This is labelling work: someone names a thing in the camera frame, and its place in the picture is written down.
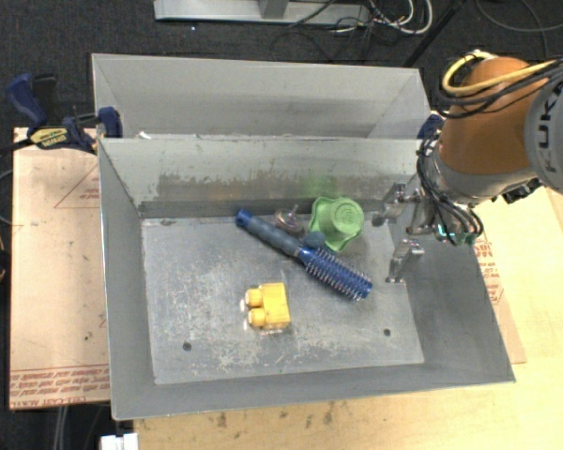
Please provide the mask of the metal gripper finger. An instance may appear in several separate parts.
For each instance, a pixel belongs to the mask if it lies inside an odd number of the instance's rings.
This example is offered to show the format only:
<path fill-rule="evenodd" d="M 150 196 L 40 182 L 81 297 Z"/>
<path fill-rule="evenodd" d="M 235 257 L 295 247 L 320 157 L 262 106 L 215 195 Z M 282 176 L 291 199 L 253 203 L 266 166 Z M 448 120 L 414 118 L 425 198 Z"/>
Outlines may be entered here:
<path fill-rule="evenodd" d="M 425 249 L 417 239 L 403 239 L 397 244 L 390 259 L 386 282 L 401 282 L 424 255 Z"/>
<path fill-rule="evenodd" d="M 380 227 L 383 224 L 395 221 L 406 206 L 406 184 L 395 183 L 382 200 L 381 206 L 372 214 L 372 225 Z"/>

